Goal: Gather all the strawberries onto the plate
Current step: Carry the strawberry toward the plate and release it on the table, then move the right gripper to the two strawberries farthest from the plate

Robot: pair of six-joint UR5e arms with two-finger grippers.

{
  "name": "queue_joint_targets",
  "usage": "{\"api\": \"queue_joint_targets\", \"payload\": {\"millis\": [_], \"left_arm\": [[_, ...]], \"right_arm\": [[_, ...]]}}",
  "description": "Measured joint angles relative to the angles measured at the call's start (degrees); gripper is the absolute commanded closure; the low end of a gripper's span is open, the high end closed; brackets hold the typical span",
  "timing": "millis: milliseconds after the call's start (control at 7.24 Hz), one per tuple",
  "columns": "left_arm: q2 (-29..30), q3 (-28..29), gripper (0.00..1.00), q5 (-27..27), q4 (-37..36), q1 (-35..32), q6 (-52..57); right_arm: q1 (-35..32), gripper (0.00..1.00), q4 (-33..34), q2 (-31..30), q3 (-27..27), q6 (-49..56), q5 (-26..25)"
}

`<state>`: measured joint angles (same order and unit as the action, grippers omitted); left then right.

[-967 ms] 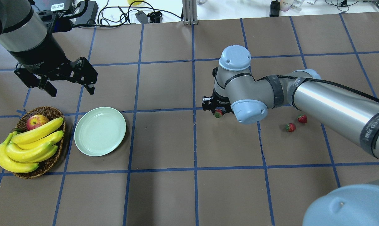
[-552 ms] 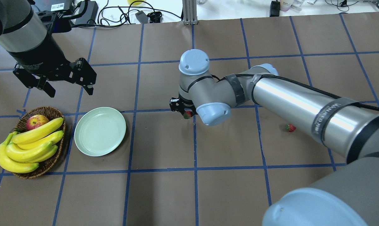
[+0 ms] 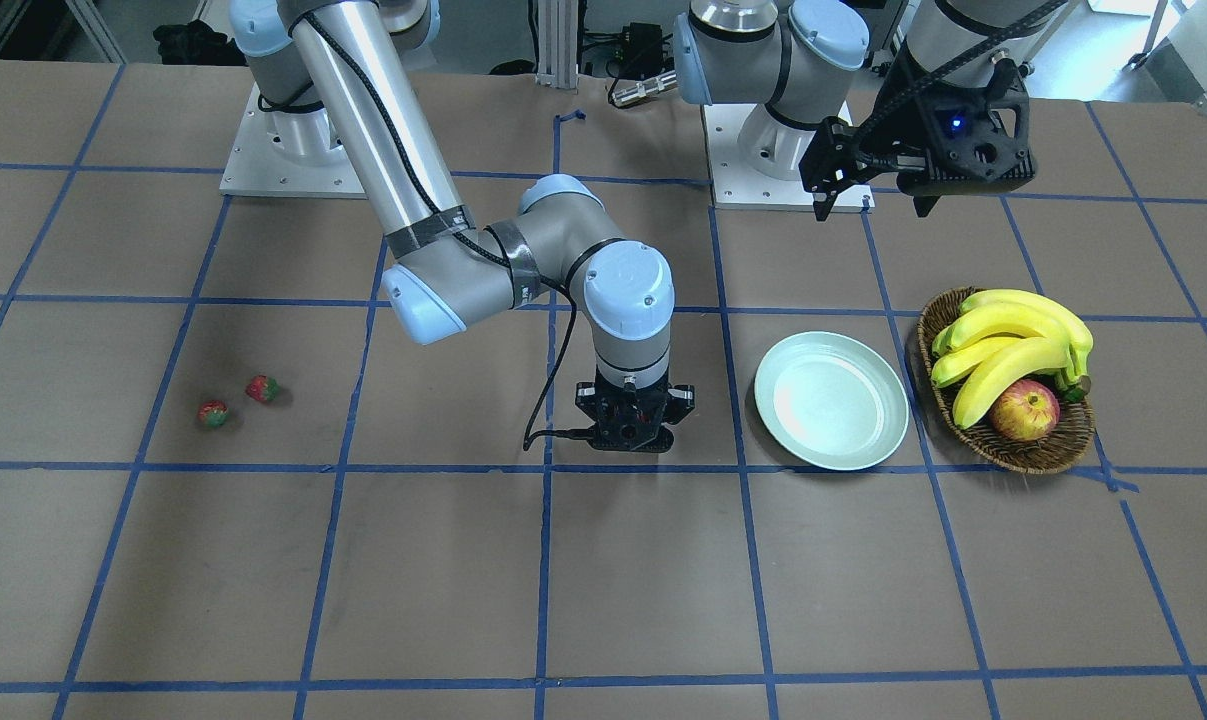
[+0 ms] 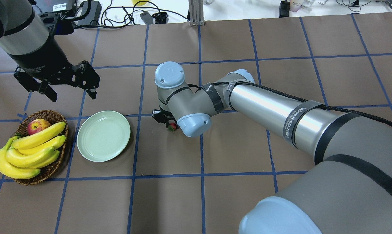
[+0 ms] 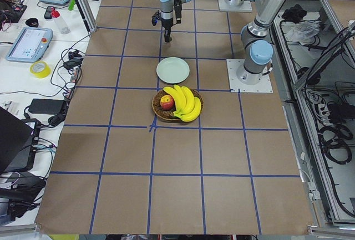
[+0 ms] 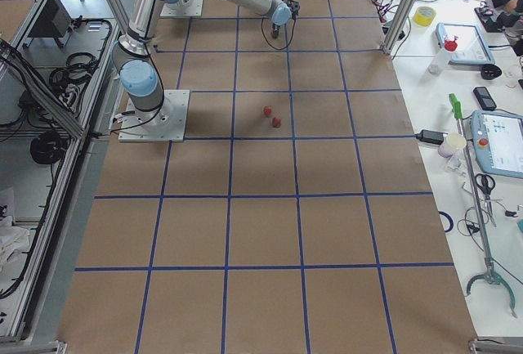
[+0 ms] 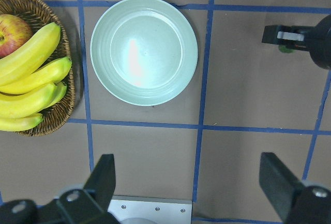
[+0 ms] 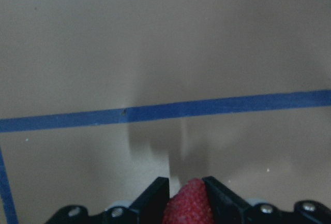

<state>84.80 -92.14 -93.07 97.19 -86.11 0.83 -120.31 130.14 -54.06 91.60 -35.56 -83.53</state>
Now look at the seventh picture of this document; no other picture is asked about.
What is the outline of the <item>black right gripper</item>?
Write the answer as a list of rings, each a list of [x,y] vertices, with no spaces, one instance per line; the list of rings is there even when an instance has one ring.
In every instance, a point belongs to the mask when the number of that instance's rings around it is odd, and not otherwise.
[[[317,66],[330,70],[330,15],[324,17],[316,26],[265,26],[262,43],[288,44],[290,41],[278,38],[278,33],[292,31],[303,35],[302,41],[293,42],[292,49],[309,52]]]

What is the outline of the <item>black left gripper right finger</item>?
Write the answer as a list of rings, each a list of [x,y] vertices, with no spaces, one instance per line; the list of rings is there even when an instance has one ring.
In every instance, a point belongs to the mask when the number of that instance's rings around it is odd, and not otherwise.
[[[305,186],[272,152],[262,152],[259,185],[281,219],[286,221]]]

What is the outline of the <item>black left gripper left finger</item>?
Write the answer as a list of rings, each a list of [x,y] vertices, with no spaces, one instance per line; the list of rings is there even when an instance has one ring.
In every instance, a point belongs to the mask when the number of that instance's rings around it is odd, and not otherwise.
[[[113,154],[103,154],[83,186],[100,208],[107,211],[115,190]]]

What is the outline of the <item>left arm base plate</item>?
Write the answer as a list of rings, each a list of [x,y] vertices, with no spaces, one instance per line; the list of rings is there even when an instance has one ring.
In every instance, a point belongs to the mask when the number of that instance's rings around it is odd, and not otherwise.
[[[114,196],[108,212],[119,223],[191,223],[190,200]]]

